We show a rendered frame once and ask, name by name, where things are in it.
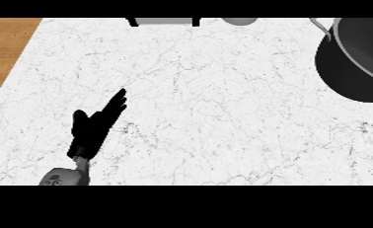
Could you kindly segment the grey round object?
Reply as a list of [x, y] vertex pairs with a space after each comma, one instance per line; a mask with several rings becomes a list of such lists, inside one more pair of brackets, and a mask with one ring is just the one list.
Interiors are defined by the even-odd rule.
[[258, 18], [221, 18], [223, 21], [233, 26], [248, 26], [254, 24]]

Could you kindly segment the dark grey pot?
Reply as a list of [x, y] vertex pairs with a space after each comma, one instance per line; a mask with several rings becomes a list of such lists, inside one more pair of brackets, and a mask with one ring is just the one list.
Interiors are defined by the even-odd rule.
[[373, 18], [335, 18], [329, 29], [311, 22], [325, 33], [314, 54], [323, 83], [351, 101], [373, 103]]

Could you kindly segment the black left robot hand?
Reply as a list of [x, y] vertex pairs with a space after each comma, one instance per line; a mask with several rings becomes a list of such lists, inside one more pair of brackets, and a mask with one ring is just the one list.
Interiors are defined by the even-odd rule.
[[103, 109], [93, 115], [87, 115], [83, 110], [74, 112], [71, 128], [72, 142], [67, 151], [69, 158], [81, 157], [90, 160], [96, 156], [111, 127], [127, 109], [126, 94], [127, 91], [121, 89]]

